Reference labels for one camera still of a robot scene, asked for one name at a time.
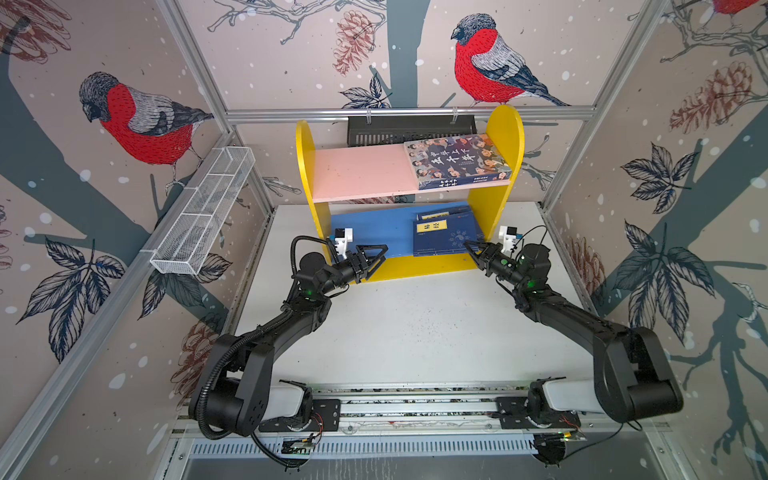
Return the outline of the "navy book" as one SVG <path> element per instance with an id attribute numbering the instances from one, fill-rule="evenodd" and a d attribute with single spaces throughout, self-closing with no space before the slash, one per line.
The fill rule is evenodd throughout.
<path id="1" fill-rule="evenodd" d="M 453 206 L 453 207 L 440 209 L 436 211 L 420 213 L 417 215 L 417 220 L 418 221 L 433 220 L 437 218 L 448 217 L 451 215 L 463 214 L 470 211 L 471 211 L 471 208 L 469 205 Z"/>
<path id="2" fill-rule="evenodd" d="M 483 232 L 470 212 L 414 223 L 413 255 L 441 256 L 466 252 L 467 241 L 481 241 Z"/>

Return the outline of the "colourful portrait cover book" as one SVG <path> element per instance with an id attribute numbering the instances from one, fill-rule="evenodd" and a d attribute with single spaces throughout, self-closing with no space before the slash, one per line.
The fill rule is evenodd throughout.
<path id="1" fill-rule="evenodd" d="M 486 134 L 409 141 L 403 148 L 419 190 L 511 179 L 509 165 Z"/>

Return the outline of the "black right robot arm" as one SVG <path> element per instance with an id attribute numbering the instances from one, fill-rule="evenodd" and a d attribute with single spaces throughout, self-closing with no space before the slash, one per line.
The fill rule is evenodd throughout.
<path id="1" fill-rule="evenodd" d="M 593 357 L 593 387 L 602 410 L 626 423 L 681 411 L 684 398 L 656 334 L 602 319 L 565 299 L 548 284 L 549 249 L 527 244 L 516 258 L 498 243 L 467 241 L 465 248 L 530 320 L 548 326 Z"/>

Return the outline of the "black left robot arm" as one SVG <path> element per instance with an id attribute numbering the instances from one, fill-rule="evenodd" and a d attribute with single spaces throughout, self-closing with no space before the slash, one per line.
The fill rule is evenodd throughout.
<path id="1" fill-rule="evenodd" d="M 214 342 L 188 407 L 204 437 L 249 436 L 266 419 L 275 360 L 326 320 L 332 299 L 369 280 L 388 246 L 358 245 L 344 257 L 329 239 L 295 237 L 289 250 L 291 287 L 280 313 L 241 335 Z"/>

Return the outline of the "black mesh tray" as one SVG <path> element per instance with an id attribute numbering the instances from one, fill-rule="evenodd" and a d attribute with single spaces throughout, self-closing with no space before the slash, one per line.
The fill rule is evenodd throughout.
<path id="1" fill-rule="evenodd" d="M 472 115 L 351 117 L 347 124 L 347 146 L 402 144 L 476 133 L 477 126 Z"/>

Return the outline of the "aluminium rail base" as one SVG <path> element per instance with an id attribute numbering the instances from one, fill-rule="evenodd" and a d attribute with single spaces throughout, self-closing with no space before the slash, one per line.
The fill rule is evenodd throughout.
<path id="1" fill-rule="evenodd" d="M 188 416 L 172 431 L 173 467 L 193 460 L 268 459 L 317 462 L 363 458 L 540 456 L 553 465 L 571 452 L 621 433 L 666 431 L 661 421 L 619 425 L 583 410 L 536 420 L 520 382 L 490 384 L 316 384 L 311 411 L 291 420 L 266 415 L 254 436 L 203 437 Z"/>

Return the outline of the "aluminium horizontal frame bar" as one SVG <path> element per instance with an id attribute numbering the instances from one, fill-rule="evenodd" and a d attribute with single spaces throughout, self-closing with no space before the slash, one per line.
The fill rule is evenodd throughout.
<path id="1" fill-rule="evenodd" d="M 471 115 L 477 119 L 487 120 L 499 106 L 487 107 L 439 107 L 439 108 L 389 108 L 389 109 L 253 109 L 229 110 L 225 113 L 226 120 L 232 125 L 262 124 L 262 123 L 291 123 L 305 120 L 308 122 L 339 122 L 348 118 L 362 117 L 366 120 L 374 117 L 393 116 L 448 116 L 458 117 Z M 524 121 L 544 120 L 590 120 L 597 109 L 589 105 L 577 106 L 514 106 Z"/>

